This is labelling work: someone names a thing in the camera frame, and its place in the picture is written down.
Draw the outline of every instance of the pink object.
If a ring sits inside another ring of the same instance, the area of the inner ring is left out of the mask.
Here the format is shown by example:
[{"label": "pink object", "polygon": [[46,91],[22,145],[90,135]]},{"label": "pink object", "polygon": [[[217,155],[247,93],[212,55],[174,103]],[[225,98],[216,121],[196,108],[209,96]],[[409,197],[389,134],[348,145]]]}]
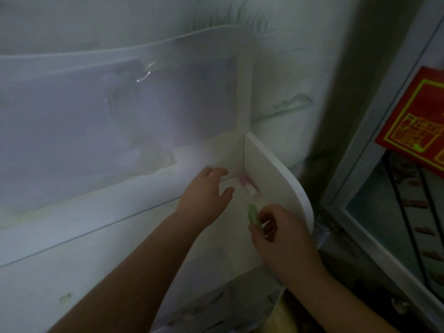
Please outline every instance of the pink object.
[{"label": "pink object", "polygon": [[247,191],[250,196],[258,195],[258,189],[253,184],[252,180],[246,173],[242,173],[239,175],[239,181],[241,182],[242,187]]}]

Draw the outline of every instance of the green object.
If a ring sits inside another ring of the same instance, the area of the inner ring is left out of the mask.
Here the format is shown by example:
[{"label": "green object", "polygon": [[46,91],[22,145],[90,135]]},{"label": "green object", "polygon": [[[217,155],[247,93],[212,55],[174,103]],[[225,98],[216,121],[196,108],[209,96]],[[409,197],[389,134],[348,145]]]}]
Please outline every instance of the green object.
[{"label": "green object", "polygon": [[258,219],[258,208],[256,208],[254,204],[248,205],[248,221],[250,224],[257,226],[262,235],[264,234],[262,230],[262,223],[260,223]]}]

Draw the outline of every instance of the left hand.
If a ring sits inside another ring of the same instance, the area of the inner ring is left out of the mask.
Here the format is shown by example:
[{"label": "left hand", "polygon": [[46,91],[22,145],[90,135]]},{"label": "left hand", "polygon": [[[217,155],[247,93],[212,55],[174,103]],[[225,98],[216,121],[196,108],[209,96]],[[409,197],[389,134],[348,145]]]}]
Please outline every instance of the left hand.
[{"label": "left hand", "polygon": [[226,209],[233,197],[234,187],[219,196],[219,182],[229,172],[225,168],[204,168],[188,185],[175,213],[202,231]]}]

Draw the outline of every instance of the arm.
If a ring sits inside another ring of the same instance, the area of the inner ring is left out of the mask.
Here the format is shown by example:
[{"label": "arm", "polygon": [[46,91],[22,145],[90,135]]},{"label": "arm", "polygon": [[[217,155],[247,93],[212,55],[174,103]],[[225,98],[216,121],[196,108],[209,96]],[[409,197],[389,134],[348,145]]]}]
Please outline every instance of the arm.
[{"label": "arm", "polygon": [[264,207],[264,238],[250,225],[264,262],[327,333],[397,333],[325,270],[305,224],[279,205]]},{"label": "arm", "polygon": [[173,214],[93,288],[48,333],[148,332],[163,297],[197,236],[230,202],[219,196],[223,168],[205,168]]}]

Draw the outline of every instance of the hand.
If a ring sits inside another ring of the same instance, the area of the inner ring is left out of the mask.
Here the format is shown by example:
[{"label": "hand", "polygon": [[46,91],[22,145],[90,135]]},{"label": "hand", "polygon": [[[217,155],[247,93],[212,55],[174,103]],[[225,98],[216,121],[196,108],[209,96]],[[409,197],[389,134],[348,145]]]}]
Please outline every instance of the hand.
[{"label": "hand", "polygon": [[198,232],[213,223],[226,209],[234,188],[228,187],[219,196],[219,182],[228,174],[225,168],[205,168],[188,185],[175,213],[196,226]]},{"label": "hand", "polygon": [[249,225],[256,250],[264,263],[294,294],[312,281],[328,275],[305,224],[280,205],[259,212],[265,237]]}]

